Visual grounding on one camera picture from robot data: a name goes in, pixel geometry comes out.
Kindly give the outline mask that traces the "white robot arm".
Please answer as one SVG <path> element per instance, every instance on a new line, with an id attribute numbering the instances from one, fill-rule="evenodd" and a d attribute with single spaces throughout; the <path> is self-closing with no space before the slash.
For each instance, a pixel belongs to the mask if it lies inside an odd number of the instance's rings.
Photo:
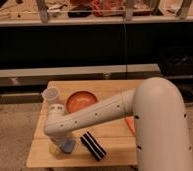
<path id="1" fill-rule="evenodd" d="M 78 129 L 132 115 L 139 171 L 193 171 L 185 104 L 169 80 L 151 77 L 72 114 L 50 108 L 44 133 L 55 143 Z"/>

